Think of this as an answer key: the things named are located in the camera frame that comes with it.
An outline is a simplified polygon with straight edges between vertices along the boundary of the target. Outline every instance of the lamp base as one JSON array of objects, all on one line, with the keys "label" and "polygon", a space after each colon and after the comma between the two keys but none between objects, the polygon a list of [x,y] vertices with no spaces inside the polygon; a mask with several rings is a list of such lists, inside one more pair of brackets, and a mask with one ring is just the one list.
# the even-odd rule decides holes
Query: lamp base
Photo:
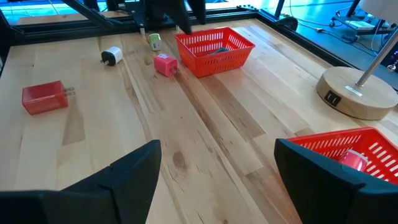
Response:
[{"label": "lamp base", "polygon": [[398,94],[374,75],[363,87],[355,85],[362,75],[363,71],[353,68],[329,68],[319,79],[317,92],[328,105],[344,114],[366,120],[382,119],[398,104]]}]

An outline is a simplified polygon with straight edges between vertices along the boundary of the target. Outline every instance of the power adapter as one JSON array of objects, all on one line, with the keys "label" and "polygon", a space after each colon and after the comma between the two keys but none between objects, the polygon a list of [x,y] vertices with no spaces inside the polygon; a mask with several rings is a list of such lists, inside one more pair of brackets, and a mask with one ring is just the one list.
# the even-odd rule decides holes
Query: power adapter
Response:
[{"label": "power adapter", "polygon": [[111,47],[101,53],[101,63],[109,66],[115,66],[123,59],[122,50],[119,47]]}]

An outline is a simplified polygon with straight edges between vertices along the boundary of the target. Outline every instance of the red plastic basket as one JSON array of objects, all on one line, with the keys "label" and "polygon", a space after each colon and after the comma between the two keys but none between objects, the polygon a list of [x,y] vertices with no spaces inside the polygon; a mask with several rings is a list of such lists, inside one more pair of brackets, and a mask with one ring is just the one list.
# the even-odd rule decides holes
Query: red plastic basket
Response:
[{"label": "red plastic basket", "polygon": [[398,184],[398,150],[375,128],[333,131],[288,140],[337,161],[345,151],[353,149],[369,159],[365,173]]},{"label": "red plastic basket", "polygon": [[[229,27],[175,35],[182,62],[198,78],[242,67],[254,44]],[[211,54],[220,48],[229,51]]]}]

